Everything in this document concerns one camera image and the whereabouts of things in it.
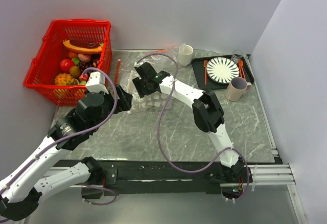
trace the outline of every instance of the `mug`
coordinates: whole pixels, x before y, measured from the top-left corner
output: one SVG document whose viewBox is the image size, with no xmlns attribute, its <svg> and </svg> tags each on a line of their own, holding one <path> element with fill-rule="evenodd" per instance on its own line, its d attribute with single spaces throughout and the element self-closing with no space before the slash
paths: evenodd
<svg viewBox="0 0 327 224">
<path fill-rule="evenodd" d="M 193 56 L 193 48 L 190 45 L 182 45 L 179 47 L 177 59 L 181 66 L 187 66 L 191 63 Z"/>
<path fill-rule="evenodd" d="M 237 101 L 242 94 L 247 93 L 252 88 L 250 82 L 246 82 L 242 77 L 234 77 L 226 90 L 226 98 L 230 101 Z"/>
</svg>

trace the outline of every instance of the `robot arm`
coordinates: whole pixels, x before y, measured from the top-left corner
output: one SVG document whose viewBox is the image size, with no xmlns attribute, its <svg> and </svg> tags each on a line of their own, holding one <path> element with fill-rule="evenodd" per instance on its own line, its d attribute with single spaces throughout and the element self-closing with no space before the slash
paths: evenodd
<svg viewBox="0 0 327 224">
<path fill-rule="evenodd" d="M 65 158 L 97 130 L 59 144 L 54 143 L 56 140 L 99 124 L 113 109 L 114 98 L 107 91 L 99 72 L 90 75 L 86 88 L 88 93 L 78 101 L 77 107 L 59 119 L 38 148 L 12 174 L 0 181 L 1 216 L 14 221 L 21 220 L 29 216 L 39 202 L 57 192 L 78 183 L 94 184 L 102 176 L 102 168 L 97 161 L 84 158 L 64 172 L 42 178 L 56 162 Z M 119 85 L 116 85 L 116 89 L 119 99 L 114 114 L 129 110 L 132 101 L 131 94 L 126 93 Z"/>
<path fill-rule="evenodd" d="M 167 95 L 172 91 L 174 77 L 169 73 L 157 73 L 147 62 L 137 64 L 135 69 L 141 78 L 133 79 L 133 83 L 141 98 L 156 91 Z M 224 111 L 213 91 L 199 90 L 175 80 L 172 96 L 193 110 L 195 124 L 201 131 L 208 133 L 217 151 L 233 148 L 224 124 Z M 220 156 L 220 162 L 231 168 L 233 174 L 238 174 L 244 166 L 237 153 L 231 150 Z"/>
</svg>

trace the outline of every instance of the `white wall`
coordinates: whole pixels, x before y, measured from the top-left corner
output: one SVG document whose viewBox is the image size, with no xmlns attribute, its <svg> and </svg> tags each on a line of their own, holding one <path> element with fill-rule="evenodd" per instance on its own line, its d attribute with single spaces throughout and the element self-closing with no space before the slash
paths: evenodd
<svg viewBox="0 0 327 224">
<path fill-rule="evenodd" d="M 23 86 L 51 20 L 40 0 L 0 0 L 0 179 L 46 135 L 54 106 Z"/>
<path fill-rule="evenodd" d="M 114 49 L 252 53 L 280 0 L 41 0 L 54 18 L 107 19 Z"/>
<path fill-rule="evenodd" d="M 309 223 L 327 222 L 327 0 L 282 0 L 253 51 L 277 148 Z"/>
</svg>

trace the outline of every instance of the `plate rim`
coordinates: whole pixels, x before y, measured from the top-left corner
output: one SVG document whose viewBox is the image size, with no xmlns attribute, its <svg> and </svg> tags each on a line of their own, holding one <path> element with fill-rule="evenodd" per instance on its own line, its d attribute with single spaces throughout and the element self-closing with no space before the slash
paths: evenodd
<svg viewBox="0 0 327 224">
<path fill-rule="evenodd" d="M 219 58 L 225 58 L 225 59 L 228 59 L 229 61 L 231 61 L 231 59 L 229 59 L 229 58 L 227 58 L 227 57 L 215 57 L 215 58 L 212 58 L 212 59 L 210 59 L 209 61 L 208 61 L 208 64 L 209 64 L 209 62 L 210 61 L 212 61 L 213 59 L 219 59 Z M 234 63 L 235 65 L 236 65 L 236 67 L 238 68 L 238 70 L 239 70 L 239 75 L 238 75 L 238 77 L 240 76 L 240 68 L 237 66 L 237 64 L 236 63 Z M 209 75 L 209 73 L 208 73 L 208 69 L 206 69 L 206 74 L 208 75 L 208 77 L 212 80 L 212 81 L 214 81 L 214 82 L 217 82 L 217 83 L 220 83 L 220 84 L 229 84 L 230 82 L 218 82 L 218 81 L 216 81 L 216 80 L 214 80 L 210 75 Z"/>
</svg>

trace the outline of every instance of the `black tray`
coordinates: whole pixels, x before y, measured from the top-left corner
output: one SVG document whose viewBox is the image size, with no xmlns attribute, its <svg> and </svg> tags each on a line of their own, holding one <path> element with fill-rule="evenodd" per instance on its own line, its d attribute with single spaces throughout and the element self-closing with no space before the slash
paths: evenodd
<svg viewBox="0 0 327 224">
<path fill-rule="evenodd" d="M 222 83 L 217 83 L 213 81 L 209 76 L 207 76 L 207 83 L 206 85 L 204 84 L 204 67 L 203 63 L 205 60 L 209 61 L 213 58 L 216 57 L 225 57 L 227 59 L 231 59 L 231 55 L 219 55 L 219 56 L 210 56 L 210 57 L 201 57 L 201 58 L 194 58 L 191 61 L 191 65 L 193 68 L 193 72 L 196 78 L 196 82 L 198 83 L 199 89 L 202 90 L 207 90 L 207 89 L 212 89 L 212 90 L 217 90 L 217 89 L 225 89 L 227 88 L 228 84 L 222 84 Z M 247 65 L 244 57 L 242 57 L 242 60 L 244 62 L 243 68 L 244 68 L 244 73 L 246 77 L 246 81 L 250 83 L 254 83 L 254 77 L 249 69 L 249 66 Z"/>
</svg>

